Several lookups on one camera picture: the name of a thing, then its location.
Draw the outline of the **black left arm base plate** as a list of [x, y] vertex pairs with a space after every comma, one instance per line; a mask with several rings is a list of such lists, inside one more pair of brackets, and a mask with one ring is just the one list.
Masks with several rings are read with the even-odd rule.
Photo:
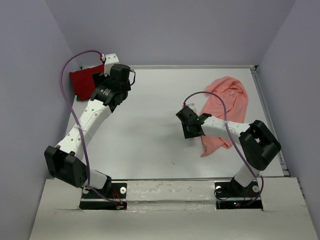
[[107, 210], [122, 211], [127, 209], [127, 189], [126, 181], [113, 181], [108, 193], [100, 190], [83, 189], [79, 202], [81, 210]]

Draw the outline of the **salmon pink t-shirt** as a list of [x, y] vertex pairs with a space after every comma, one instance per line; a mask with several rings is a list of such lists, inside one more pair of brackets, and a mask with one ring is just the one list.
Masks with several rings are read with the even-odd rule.
[[[249, 100], [243, 84], [238, 79], [225, 76], [213, 81], [205, 90], [218, 95], [222, 100], [210, 95], [201, 114], [211, 114], [223, 120], [227, 112], [228, 121], [244, 122]], [[221, 147], [228, 149], [232, 146], [229, 139], [216, 136], [202, 136], [201, 143], [203, 146], [201, 157], [207, 157]]]

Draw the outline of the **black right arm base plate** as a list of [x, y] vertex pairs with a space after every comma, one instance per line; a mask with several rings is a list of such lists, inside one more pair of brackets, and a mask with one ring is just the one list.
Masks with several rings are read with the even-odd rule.
[[215, 207], [217, 210], [243, 210], [263, 209], [260, 188], [256, 180], [247, 187], [241, 188], [239, 192], [231, 189], [229, 181], [218, 181], [214, 183]]

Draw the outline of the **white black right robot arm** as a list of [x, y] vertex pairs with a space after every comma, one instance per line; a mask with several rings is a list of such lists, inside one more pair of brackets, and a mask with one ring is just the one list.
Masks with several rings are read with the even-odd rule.
[[217, 118], [209, 113], [197, 115], [189, 106], [176, 114], [185, 139], [219, 137], [229, 139], [245, 162], [229, 182], [222, 182], [216, 191], [218, 199], [243, 198], [250, 184], [281, 151], [281, 144], [260, 120], [238, 123]]

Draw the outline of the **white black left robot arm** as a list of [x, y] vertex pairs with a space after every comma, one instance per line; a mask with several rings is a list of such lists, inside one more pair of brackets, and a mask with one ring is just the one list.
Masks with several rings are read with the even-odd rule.
[[48, 146], [44, 157], [49, 174], [76, 188], [90, 189], [104, 198], [110, 194], [110, 176], [91, 169], [87, 145], [101, 124], [114, 112], [131, 90], [131, 68], [116, 63], [107, 74], [95, 73], [98, 86], [84, 112], [69, 133], [56, 145]]

